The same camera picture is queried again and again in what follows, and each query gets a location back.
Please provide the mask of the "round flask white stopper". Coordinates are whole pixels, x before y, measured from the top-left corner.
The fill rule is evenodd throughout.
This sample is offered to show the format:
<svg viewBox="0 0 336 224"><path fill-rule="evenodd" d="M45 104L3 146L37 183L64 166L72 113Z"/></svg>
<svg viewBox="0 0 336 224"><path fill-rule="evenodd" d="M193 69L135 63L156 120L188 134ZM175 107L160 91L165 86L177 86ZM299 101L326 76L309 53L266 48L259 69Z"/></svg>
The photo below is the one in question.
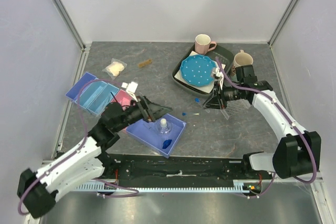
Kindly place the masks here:
<svg viewBox="0 0 336 224"><path fill-rule="evenodd" d="M159 122L155 125L154 131L158 135L168 136L173 129L173 124L169 122L167 119L162 118Z"/></svg>

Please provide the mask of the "clear test tube rack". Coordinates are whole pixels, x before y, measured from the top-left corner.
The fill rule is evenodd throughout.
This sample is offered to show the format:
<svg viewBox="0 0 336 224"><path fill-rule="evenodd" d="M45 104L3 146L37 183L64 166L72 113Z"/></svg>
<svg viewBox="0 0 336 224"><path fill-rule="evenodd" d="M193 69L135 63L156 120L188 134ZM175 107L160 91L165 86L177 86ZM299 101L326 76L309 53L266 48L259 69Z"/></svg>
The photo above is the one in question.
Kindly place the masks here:
<svg viewBox="0 0 336 224"><path fill-rule="evenodd" d="M238 114L240 112L244 112L250 108L250 103L247 100L235 100L228 101L227 107L225 109L220 110L225 119L229 119L231 116Z"/></svg>

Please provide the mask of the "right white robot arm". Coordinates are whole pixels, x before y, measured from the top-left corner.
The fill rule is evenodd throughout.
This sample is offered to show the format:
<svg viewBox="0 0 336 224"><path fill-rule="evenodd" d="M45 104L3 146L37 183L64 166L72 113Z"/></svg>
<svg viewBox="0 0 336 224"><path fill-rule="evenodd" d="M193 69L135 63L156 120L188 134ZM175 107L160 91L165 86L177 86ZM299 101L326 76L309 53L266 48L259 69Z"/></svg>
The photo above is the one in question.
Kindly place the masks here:
<svg viewBox="0 0 336 224"><path fill-rule="evenodd" d="M224 111L229 101L246 100L261 113L278 140L273 153L245 154L241 174L251 179L264 170L282 179L293 177L307 184L314 182L320 164L320 135L307 131L290 115L272 86L257 79L252 65L238 67L237 82L231 81L222 67L214 68L212 76L214 87L203 108Z"/></svg>

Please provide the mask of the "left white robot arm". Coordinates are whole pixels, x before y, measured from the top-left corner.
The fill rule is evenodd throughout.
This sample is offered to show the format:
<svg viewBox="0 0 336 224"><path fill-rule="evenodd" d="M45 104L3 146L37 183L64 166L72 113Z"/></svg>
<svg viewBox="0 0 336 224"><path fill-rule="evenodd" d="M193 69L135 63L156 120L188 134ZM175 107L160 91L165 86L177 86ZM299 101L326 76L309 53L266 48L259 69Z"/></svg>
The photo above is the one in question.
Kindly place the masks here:
<svg viewBox="0 0 336 224"><path fill-rule="evenodd" d="M106 151L119 140L118 133L141 120L155 122L171 111L172 108L142 96L131 100L127 108L118 102L109 103L96 125L71 150L36 172L28 168L21 173L18 213L42 217L83 183L100 176L111 178L115 162Z"/></svg>

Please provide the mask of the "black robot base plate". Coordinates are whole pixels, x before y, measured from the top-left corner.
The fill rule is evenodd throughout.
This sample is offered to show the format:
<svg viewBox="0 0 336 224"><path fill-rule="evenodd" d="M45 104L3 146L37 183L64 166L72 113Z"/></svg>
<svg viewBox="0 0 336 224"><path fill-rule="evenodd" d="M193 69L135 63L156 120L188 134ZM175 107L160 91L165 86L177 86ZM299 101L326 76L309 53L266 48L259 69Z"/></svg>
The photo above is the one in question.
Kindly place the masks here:
<svg viewBox="0 0 336 224"><path fill-rule="evenodd" d="M123 187L230 187L235 180L271 179L265 171L248 170L242 159L112 154L103 179L117 179Z"/></svg>

